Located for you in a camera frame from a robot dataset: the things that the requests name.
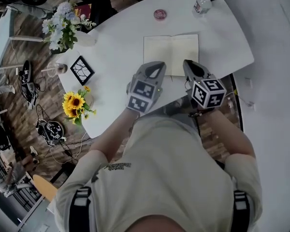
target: beige t-shirt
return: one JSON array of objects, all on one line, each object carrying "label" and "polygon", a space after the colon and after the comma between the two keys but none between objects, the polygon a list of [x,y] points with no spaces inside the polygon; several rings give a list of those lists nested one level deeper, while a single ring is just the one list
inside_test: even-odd
[{"label": "beige t-shirt", "polygon": [[256,160],[231,155],[223,171],[204,150],[197,132],[171,118],[137,122],[123,157],[107,164],[102,152],[90,151],[58,190],[55,220],[61,231],[68,195],[90,183],[99,168],[92,185],[99,232],[124,232],[148,215],[169,217],[188,232],[228,232],[234,189],[230,175],[236,178],[238,189],[251,196],[254,221],[261,215]]}]

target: wooden floor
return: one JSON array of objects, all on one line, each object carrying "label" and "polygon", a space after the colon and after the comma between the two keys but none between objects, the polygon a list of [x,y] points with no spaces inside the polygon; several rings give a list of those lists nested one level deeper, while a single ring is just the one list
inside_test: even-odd
[{"label": "wooden floor", "polygon": [[[58,5],[61,0],[48,0],[48,3],[52,5]],[[111,0],[112,6],[121,11],[133,4],[136,0]],[[42,37],[42,20],[34,18],[32,16],[25,16],[20,14],[17,16],[14,26],[16,35],[29,35]],[[33,77],[34,81],[41,85],[41,89],[44,92],[39,93],[38,104],[46,111],[51,120],[56,120],[62,123],[65,128],[65,136],[67,137],[67,144],[71,149],[73,156],[80,150],[80,141],[85,134],[85,130],[82,127],[72,125],[66,121],[63,113],[61,103],[64,94],[63,87],[58,77],[49,78],[47,74],[41,72],[45,69],[48,62],[52,59],[48,44],[34,43],[34,42],[13,42],[13,47],[16,51],[17,59],[15,58],[12,47],[10,46],[6,51],[4,63],[17,63],[24,62],[29,59],[33,64]],[[61,168],[61,164],[70,157],[63,154],[63,149],[60,145],[53,148],[49,148],[45,140],[38,135],[35,124],[38,119],[36,110],[28,110],[25,99],[21,96],[18,87],[18,76],[15,75],[15,70],[8,70],[6,74],[9,76],[10,83],[16,88],[16,94],[3,94],[0,96],[1,109],[8,109],[8,113],[5,113],[3,120],[5,125],[9,127],[12,133],[12,140],[14,147],[21,148],[25,152],[29,152],[29,146],[32,145],[39,152],[40,164],[33,173],[39,174],[44,178],[50,180],[56,172]],[[223,82],[228,87],[229,91],[232,91],[232,85],[230,79],[224,78]],[[221,110],[226,116],[236,125],[238,125],[238,119],[236,114],[232,114],[228,108],[226,101]],[[200,120],[201,136],[203,140],[204,148],[210,153],[210,155],[217,160],[224,160],[227,156],[226,150],[219,142],[219,139],[212,133],[207,124]],[[82,151],[78,158],[86,154],[90,145],[94,139],[89,139],[87,135],[84,136],[84,142]],[[120,158],[120,153],[124,149],[121,147],[119,154],[116,158]],[[59,186],[62,180],[55,183]]]}]

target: red book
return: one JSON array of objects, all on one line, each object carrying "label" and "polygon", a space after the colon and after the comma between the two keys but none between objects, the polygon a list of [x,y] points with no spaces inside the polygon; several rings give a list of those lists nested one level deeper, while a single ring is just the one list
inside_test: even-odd
[{"label": "red book", "polygon": [[81,17],[81,15],[85,15],[86,19],[90,19],[90,13],[91,13],[91,3],[85,4],[81,6],[76,6],[74,8],[74,12],[78,17]]}]

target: yellow flower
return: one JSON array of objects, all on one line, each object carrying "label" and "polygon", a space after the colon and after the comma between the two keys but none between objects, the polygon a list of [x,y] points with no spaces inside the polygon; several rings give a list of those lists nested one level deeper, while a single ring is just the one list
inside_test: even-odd
[{"label": "yellow flower", "polygon": [[63,107],[63,111],[66,115],[69,115],[69,101],[64,101],[64,103],[62,104]]},{"label": "yellow flower", "polygon": [[64,100],[69,101],[73,97],[73,95],[74,95],[74,92],[68,92],[68,93],[64,94],[64,96],[63,96]]},{"label": "yellow flower", "polygon": [[67,109],[67,115],[72,118],[72,117],[78,117],[78,112],[76,109]]},{"label": "yellow flower", "polygon": [[73,109],[81,109],[85,100],[79,94],[74,94],[73,97],[70,99],[69,106]]},{"label": "yellow flower", "polygon": [[84,86],[84,89],[87,91],[87,92],[90,92],[90,88],[88,86]]}]

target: open notebook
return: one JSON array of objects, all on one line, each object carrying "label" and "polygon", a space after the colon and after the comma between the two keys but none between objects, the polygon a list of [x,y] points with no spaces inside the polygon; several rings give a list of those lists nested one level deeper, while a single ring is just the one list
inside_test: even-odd
[{"label": "open notebook", "polygon": [[183,69],[185,59],[199,62],[197,34],[144,37],[144,63],[165,62],[165,75],[185,76]]}]

